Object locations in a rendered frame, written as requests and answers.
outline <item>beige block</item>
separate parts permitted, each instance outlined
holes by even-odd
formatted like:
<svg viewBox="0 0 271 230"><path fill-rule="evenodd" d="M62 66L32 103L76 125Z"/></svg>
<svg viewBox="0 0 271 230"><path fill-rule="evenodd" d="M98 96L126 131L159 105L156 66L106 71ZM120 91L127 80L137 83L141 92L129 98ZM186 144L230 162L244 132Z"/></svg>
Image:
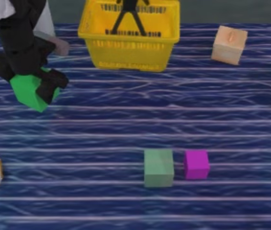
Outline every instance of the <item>beige block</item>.
<svg viewBox="0 0 271 230"><path fill-rule="evenodd" d="M238 65L247 36L247 31L221 25L215 37L211 59Z"/></svg>

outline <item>blue wood grain tabletop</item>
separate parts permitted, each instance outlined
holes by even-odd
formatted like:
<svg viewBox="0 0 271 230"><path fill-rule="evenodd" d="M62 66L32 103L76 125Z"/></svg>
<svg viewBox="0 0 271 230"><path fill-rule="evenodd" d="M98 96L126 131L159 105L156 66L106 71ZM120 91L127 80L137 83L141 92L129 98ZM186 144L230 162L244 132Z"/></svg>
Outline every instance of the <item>blue wood grain tabletop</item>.
<svg viewBox="0 0 271 230"><path fill-rule="evenodd" d="M271 24L240 66L212 61L217 24L185 24L163 73L95 69L76 24L57 25L70 85L44 112L0 79L0 230L271 230ZM173 148L171 188L143 187L143 149ZM185 149L211 172L185 181Z"/></svg>

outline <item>bright green cube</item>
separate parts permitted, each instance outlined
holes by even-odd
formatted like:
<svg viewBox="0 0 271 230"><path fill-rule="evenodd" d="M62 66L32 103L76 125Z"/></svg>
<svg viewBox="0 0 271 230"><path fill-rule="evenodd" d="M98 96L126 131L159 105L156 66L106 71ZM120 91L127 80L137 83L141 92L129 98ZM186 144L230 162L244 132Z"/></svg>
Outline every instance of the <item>bright green cube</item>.
<svg viewBox="0 0 271 230"><path fill-rule="evenodd" d="M144 150L145 187L171 187L173 185L174 174L174 159L172 150Z"/></svg>
<svg viewBox="0 0 271 230"><path fill-rule="evenodd" d="M40 83L41 79L34 75L15 75L10 81L14 94L20 103L38 112L43 112L47 108L48 104L35 93L35 90L40 86ZM53 100L59 95L59 93L60 89L57 88L55 90Z"/></svg>

